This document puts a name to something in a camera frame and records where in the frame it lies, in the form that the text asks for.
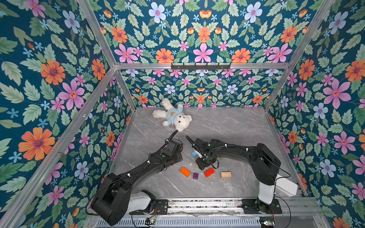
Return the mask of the natural wood block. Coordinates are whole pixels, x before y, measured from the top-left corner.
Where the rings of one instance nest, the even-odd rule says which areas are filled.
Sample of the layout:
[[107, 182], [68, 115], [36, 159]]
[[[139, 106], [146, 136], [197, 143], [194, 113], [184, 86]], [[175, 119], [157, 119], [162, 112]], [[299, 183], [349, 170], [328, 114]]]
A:
[[221, 172], [221, 177], [223, 179], [229, 179], [232, 177], [232, 173], [231, 172]]

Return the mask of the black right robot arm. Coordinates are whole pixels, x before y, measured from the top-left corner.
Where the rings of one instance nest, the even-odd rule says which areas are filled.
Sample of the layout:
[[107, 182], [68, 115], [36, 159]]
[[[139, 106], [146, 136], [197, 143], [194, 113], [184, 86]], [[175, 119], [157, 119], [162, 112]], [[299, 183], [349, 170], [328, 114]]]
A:
[[280, 189], [287, 196], [296, 195], [296, 183], [290, 180], [291, 174], [281, 169], [281, 161], [264, 144], [256, 146], [241, 146], [228, 144], [212, 139], [205, 142], [200, 138], [192, 140], [186, 136], [188, 142], [197, 154], [196, 163], [200, 170], [208, 167], [219, 168], [219, 158], [229, 158], [247, 163], [251, 166], [254, 176], [259, 181], [259, 193], [256, 199], [243, 199], [242, 208], [245, 212], [268, 214], [274, 210], [275, 191]]

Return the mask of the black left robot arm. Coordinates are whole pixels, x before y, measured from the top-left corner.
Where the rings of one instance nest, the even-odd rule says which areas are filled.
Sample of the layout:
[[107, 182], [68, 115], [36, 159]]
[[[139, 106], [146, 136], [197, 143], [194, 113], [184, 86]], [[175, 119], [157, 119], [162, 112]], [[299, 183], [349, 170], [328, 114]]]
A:
[[149, 177], [183, 160], [183, 143], [174, 138], [178, 132], [174, 131], [163, 146], [149, 154], [148, 159], [139, 166], [119, 175], [107, 175], [95, 196], [90, 199], [90, 208], [110, 226], [116, 225], [131, 212], [152, 212], [156, 197], [147, 190], [139, 193], [132, 191]]

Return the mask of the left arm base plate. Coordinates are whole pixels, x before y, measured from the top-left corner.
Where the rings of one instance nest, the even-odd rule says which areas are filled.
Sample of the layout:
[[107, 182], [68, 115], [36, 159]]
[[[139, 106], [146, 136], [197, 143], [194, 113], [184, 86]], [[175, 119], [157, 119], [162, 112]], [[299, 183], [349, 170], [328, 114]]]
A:
[[152, 216], [152, 215], [166, 215], [167, 210], [169, 207], [169, 200], [167, 199], [155, 199], [152, 200], [146, 209], [144, 210], [137, 210], [130, 212], [130, 215], [145, 215], [145, 216]]

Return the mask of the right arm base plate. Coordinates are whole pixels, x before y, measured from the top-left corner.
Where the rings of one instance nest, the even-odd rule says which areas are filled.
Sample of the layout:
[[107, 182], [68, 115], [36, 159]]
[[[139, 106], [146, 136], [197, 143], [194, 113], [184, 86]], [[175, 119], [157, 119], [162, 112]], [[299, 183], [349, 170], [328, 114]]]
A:
[[242, 199], [241, 203], [245, 214], [282, 214], [277, 199], [274, 199], [271, 204], [266, 204], [259, 199]]

